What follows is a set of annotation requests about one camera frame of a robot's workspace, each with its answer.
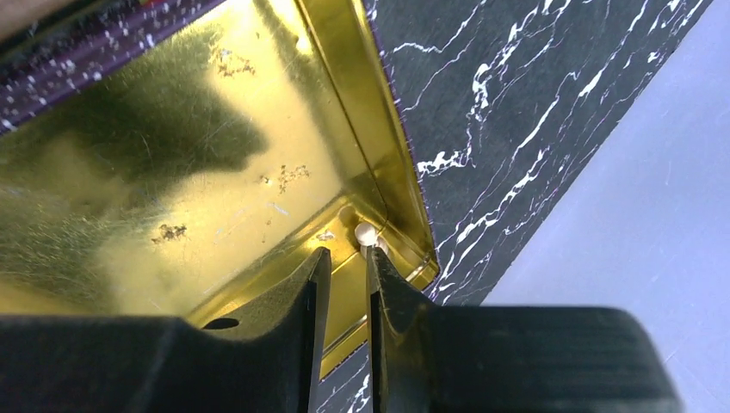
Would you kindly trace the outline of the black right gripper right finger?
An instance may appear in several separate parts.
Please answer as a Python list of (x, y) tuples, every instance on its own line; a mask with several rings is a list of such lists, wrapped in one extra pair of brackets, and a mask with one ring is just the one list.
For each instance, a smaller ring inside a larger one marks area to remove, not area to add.
[(679, 412), (653, 343), (595, 306), (437, 305), (367, 250), (376, 412)]

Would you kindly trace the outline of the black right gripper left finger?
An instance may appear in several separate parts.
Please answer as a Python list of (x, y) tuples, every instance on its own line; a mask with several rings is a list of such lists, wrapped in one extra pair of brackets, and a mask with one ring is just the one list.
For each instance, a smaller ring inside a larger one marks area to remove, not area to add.
[(268, 291), (203, 327), (179, 317), (8, 315), (4, 412), (308, 412), (331, 284), (317, 248)]

